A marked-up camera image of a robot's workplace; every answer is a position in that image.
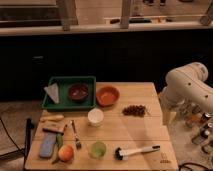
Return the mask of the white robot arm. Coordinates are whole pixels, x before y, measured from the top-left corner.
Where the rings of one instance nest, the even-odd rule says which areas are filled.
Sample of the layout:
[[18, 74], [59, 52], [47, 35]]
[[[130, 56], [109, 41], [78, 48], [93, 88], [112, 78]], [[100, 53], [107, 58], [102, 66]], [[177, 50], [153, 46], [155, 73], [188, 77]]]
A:
[[159, 93], [164, 125], [169, 124], [171, 113], [186, 101], [213, 115], [213, 88], [205, 83], [207, 78], [208, 69], [200, 62], [174, 68], [166, 74], [166, 86]]

